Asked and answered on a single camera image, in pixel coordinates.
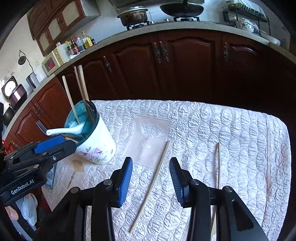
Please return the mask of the left hand white glove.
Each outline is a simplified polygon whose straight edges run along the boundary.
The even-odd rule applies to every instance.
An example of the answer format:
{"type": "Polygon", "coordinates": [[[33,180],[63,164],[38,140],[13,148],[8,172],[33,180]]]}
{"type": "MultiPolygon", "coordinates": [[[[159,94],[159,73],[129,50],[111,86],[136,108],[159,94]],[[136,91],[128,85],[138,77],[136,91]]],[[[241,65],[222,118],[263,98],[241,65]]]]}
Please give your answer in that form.
{"type": "Polygon", "coordinates": [[[6,212],[9,216],[9,218],[12,221],[17,221],[19,219],[19,215],[18,215],[17,211],[15,209],[13,209],[11,206],[7,206],[7,207],[5,207],[5,209],[6,209],[6,212]]]}

